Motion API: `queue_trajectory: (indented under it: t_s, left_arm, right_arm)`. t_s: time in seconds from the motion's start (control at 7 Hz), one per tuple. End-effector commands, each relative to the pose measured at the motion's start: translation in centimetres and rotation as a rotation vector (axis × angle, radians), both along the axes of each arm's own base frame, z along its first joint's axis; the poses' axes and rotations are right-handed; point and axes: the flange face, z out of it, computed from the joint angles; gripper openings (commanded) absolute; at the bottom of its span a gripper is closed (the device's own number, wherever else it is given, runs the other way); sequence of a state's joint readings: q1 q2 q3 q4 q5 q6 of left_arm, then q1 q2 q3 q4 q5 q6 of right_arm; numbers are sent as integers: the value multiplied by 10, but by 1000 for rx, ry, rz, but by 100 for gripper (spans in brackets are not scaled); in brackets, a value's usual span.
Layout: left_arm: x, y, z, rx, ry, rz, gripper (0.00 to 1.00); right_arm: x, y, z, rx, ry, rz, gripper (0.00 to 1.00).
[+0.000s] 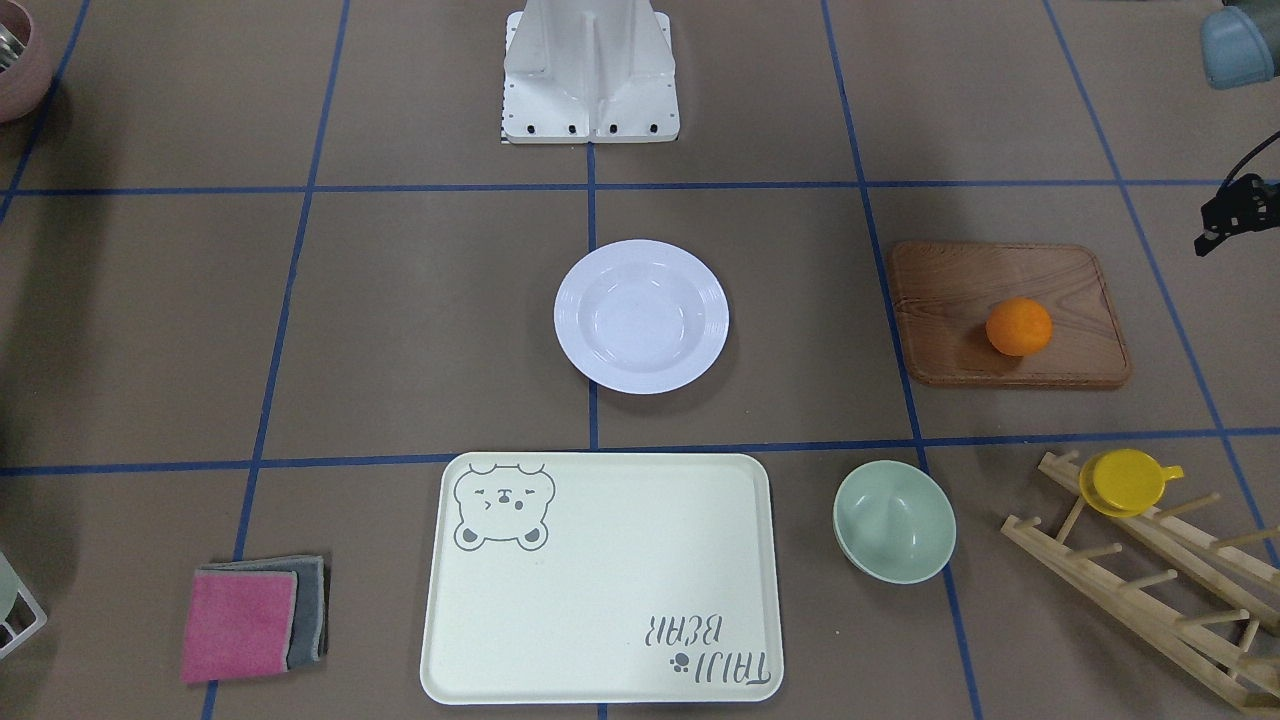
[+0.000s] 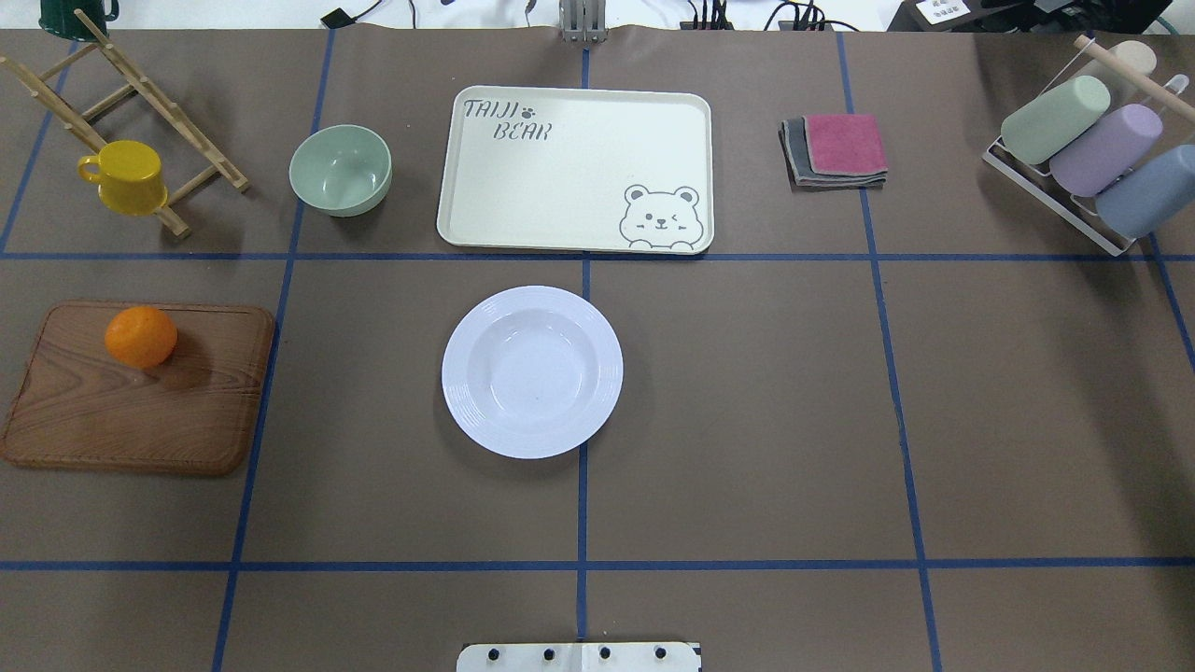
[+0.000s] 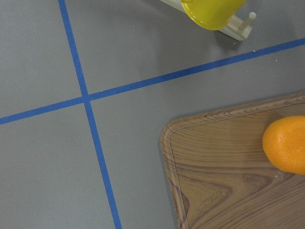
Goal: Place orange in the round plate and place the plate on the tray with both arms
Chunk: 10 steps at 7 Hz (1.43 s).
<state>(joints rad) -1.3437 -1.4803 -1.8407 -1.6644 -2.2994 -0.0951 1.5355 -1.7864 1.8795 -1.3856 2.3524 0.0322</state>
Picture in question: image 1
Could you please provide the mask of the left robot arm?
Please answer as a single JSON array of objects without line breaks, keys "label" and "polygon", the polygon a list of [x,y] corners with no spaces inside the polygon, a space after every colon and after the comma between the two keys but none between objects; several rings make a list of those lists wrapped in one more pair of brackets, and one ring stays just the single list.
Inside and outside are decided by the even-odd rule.
[{"label": "left robot arm", "polygon": [[1279,3],[1224,1],[1201,23],[1199,41],[1210,87],[1268,82],[1279,73]]}]

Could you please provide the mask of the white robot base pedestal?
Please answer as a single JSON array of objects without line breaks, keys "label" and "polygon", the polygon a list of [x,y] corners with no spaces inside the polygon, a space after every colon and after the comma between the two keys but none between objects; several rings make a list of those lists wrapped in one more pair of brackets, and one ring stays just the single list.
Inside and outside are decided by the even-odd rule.
[{"label": "white robot base pedestal", "polygon": [[669,17],[649,1],[529,1],[506,18],[507,143],[667,143],[681,113]]}]

